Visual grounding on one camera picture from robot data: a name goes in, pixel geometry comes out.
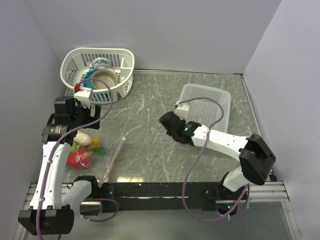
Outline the white perforated tray basket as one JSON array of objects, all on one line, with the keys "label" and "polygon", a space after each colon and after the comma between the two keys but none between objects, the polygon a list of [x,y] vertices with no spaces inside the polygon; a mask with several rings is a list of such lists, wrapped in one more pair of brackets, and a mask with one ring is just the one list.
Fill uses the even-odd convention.
[{"label": "white perforated tray basket", "polygon": [[226,133],[228,131],[229,116],[231,110],[231,94],[225,90],[188,83],[184,85],[176,105],[185,102],[183,106],[188,107],[185,115],[187,122],[196,122],[209,126],[217,122],[212,128],[216,131]]}]

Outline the clear zip top bag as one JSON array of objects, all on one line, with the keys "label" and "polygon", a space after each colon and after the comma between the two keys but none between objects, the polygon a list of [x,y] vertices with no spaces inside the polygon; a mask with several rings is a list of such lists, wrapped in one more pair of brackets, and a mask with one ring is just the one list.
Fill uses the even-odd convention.
[{"label": "clear zip top bag", "polygon": [[103,183],[109,179],[112,167],[120,153],[126,138],[123,136],[115,150],[111,154],[97,136],[90,136],[82,131],[78,131],[73,138],[72,147],[66,160],[66,166],[75,170],[89,170],[96,172],[96,169],[103,171],[96,175],[98,186],[102,187]]}]

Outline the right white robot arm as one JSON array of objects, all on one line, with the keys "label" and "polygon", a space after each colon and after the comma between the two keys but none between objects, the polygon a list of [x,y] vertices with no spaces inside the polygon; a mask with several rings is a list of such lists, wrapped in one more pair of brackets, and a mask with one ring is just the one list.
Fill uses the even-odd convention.
[{"label": "right white robot arm", "polygon": [[276,156],[258,134],[237,136],[213,130],[197,122],[186,122],[173,111],[161,116],[159,122],[176,142],[208,148],[240,163],[214,188],[213,197],[216,199],[230,199],[248,184],[264,185],[276,161]]}]

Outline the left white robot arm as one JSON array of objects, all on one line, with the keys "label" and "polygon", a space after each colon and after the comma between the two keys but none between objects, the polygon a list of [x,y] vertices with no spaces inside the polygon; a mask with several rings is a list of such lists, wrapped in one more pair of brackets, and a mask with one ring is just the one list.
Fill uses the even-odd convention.
[{"label": "left white robot arm", "polygon": [[78,176],[65,195],[63,178],[74,137],[78,130],[98,130],[101,106],[87,107],[72,96],[57,97],[52,113],[42,130],[42,164],[35,193],[18,222],[33,236],[65,235],[73,228],[82,201],[94,201],[100,193],[93,175]]}]

